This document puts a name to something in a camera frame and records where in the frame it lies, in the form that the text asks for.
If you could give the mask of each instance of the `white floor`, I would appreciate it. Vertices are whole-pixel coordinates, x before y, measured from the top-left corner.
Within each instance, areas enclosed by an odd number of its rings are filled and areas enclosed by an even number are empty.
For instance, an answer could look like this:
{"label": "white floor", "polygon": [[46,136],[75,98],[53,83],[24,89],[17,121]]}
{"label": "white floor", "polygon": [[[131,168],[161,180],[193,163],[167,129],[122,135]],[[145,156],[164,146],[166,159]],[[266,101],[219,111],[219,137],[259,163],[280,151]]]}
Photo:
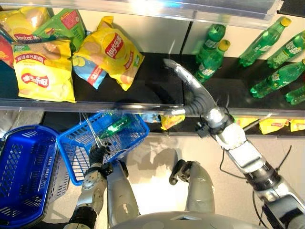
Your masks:
{"label": "white floor", "polygon": [[[279,165],[289,146],[293,146],[280,174],[284,175],[302,198],[305,198],[305,138],[250,136],[249,139],[273,167]],[[257,224],[259,220],[252,204],[252,188],[244,180],[221,172],[219,170],[221,157],[220,147],[211,138],[147,137],[139,147],[129,153],[127,158],[129,181],[140,213],[143,215],[158,211],[184,210],[187,184],[178,182],[176,186],[171,186],[168,178],[178,159],[196,160],[209,172],[213,180],[216,213]],[[223,169],[235,174],[239,173],[227,156],[224,159]],[[67,193],[50,204],[44,221],[52,223],[69,221],[80,192],[81,187],[70,184]],[[257,199],[256,202],[260,209],[260,201]],[[107,228],[105,206],[106,203],[97,220],[97,229]]]}

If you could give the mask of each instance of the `soda bottle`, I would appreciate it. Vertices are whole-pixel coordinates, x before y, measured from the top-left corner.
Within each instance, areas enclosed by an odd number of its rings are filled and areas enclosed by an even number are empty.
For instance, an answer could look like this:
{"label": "soda bottle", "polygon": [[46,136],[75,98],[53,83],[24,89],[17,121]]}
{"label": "soda bottle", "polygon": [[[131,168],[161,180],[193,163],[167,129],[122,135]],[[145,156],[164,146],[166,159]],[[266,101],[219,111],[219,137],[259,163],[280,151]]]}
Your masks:
{"label": "soda bottle", "polygon": [[200,83],[204,83],[212,77],[214,72],[222,65],[224,52],[228,50],[230,42],[222,40],[219,42],[216,50],[212,51],[199,65],[195,77]]}
{"label": "soda bottle", "polygon": [[285,95],[286,101],[292,105],[305,101],[305,85]]}
{"label": "soda bottle", "polygon": [[250,93],[255,98],[263,98],[267,94],[280,89],[296,80],[305,70],[305,59],[298,63],[286,65],[266,79],[253,86]]}
{"label": "soda bottle", "polygon": [[128,126],[131,120],[128,116],[124,116],[120,120],[116,121],[112,125],[106,128],[106,130],[100,135],[100,139],[111,137],[117,132],[120,132],[124,127]]}
{"label": "soda bottle", "polygon": [[272,26],[263,31],[246,51],[240,56],[239,63],[244,67],[254,63],[254,61],[264,54],[280,38],[283,30],[291,23],[287,17],[280,17]]}
{"label": "soda bottle", "polygon": [[268,58],[270,68],[278,68],[282,63],[305,49],[305,30],[291,38],[276,53]]}
{"label": "soda bottle", "polygon": [[201,50],[196,55],[196,62],[201,63],[206,56],[209,55],[209,52],[215,50],[218,46],[219,41],[224,37],[225,34],[225,26],[213,24],[209,28],[206,39],[204,41]]}

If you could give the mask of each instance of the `yellow chip bag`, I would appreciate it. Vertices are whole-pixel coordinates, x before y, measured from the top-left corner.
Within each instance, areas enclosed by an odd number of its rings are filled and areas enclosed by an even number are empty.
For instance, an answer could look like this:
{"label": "yellow chip bag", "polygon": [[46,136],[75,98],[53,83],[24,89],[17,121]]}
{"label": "yellow chip bag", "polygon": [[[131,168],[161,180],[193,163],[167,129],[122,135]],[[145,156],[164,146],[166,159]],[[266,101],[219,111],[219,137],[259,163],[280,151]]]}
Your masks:
{"label": "yellow chip bag", "polygon": [[305,119],[294,119],[290,123],[290,131],[305,130]]}
{"label": "yellow chip bag", "polygon": [[15,44],[13,52],[20,97],[75,102],[70,40]]}
{"label": "yellow chip bag", "polygon": [[50,16],[45,7],[25,6],[19,10],[0,12],[0,25],[15,41],[20,43],[40,42],[32,35]]}
{"label": "yellow chip bag", "polygon": [[289,123],[288,123],[287,119],[268,118],[259,123],[259,128],[261,129],[262,134],[265,135],[265,134],[277,131],[288,124]]}
{"label": "yellow chip bag", "polygon": [[244,128],[258,120],[258,118],[234,118],[234,120],[236,124],[238,124],[241,128]]}
{"label": "yellow chip bag", "polygon": [[184,121],[185,115],[161,115],[161,129],[167,130],[171,128],[174,125],[177,125],[178,123]]}
{"label": "yellow chip bag", "polygon": [[113,28],[112,22],[113,16],[103,17],[97,31],[85,38],[74,55],[97,64],[127,91],[144,56],[120,30]]}

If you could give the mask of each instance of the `black shelf surface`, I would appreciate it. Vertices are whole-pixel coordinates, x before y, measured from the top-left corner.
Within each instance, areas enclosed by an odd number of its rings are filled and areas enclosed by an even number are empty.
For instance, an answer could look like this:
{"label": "black shelf surface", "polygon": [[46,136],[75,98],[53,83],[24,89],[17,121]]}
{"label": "black shelf surface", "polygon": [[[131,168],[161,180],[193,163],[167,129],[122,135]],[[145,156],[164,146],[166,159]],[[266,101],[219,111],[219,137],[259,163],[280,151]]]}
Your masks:
{"label": "black shelf surface", "polygon": [[[128,91],[124,91],[114,79],[106,76],[98,90],[73,74],[77,103],[47,102],[18,97],[18,85],[13,69],[0,64],[0,109],[41,109],[61,112],[97,112],[124,110],[131,113],[153,112],[162,114],[174,107],[187,104],[192,93],[171,71],[164,69],[163,58],[171,58],[195,73],[198,65],[193,55],[168,55],[144,53],[145,59]],[[290,105],[284,95],[304,84],[303,77],[286,87],[255,99],[249,88],[275,70],[266,61],[257,60],[249,67],[242,67],[238,58],[225,57],[222,67],[204,86],[219,106],[225,106],[229,98],[230,113],[241,117],[261,117],[272,113],[275,117],[305,118],[305,103]]]}
{"label": "black shelf surface", "polygon": [[[125,110],[128,112],[154,111],[163,113],[173,107],[183,106],[182,81],[163,68],[167,54],[144,53],[145,59],[137,72],[132,86],[124,91],[108,75],[98,90],[72,73],[77,103],[48,102],[18,97],[18,84],[13,69],[0,64],[1,109],[42,109],[45,111],[97,112],[102,110]],[[179,61],[179,55],[171,55]]]}
{"label": "black shelf surface", "polygon": [[[198,67],[192,55],[184,55],[181,64],[191,73],[197,71]],[[282,118],[305,118],[305,102],[291,105],[285,100],[286,93],[304,85],[305,72],[296,81],[265,98],[256,99],[250,95],[249,89],[252,86],[275,71],[267,66],[265,60],[257,60],[244,68],[239,64],[238,58],[225,57],[222,67],[204,86],[219,106],[226,106],[227,99],[229,100],[228,108],[232,115],[261,117],[272,113],[273,116]],[[186,87],[184,90],[185,98],[190,98]]]}

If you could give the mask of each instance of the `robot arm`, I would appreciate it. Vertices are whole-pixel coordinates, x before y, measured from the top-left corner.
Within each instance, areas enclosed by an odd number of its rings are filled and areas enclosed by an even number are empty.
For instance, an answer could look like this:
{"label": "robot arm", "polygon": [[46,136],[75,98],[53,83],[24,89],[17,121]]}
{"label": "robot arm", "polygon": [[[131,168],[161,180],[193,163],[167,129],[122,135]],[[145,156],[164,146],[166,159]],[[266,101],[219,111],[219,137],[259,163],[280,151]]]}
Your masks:
{"label": "robot arm", "polygon": [[89,154],[90,168],[85,173],[74,213],[64,229],[93,229],[96,218],[103,207],[106,177],[112,172],[111,164],[102,165],[106,148],[93,146]]}
{"label": "robot arm", "polygon": [[164,63],[194,92],[194,101],[190,105],[172,110],[171,114],[202,114],[204,121],[197,124],[199,136],[210,134],[227,152],[264,202],[263,211],[273,228],[305,228],[305,202],[247,140],[243,129],[233,122],[233,117],[225,109],[217,107],[207,90],[181,65],[172,60],[164,60]]}

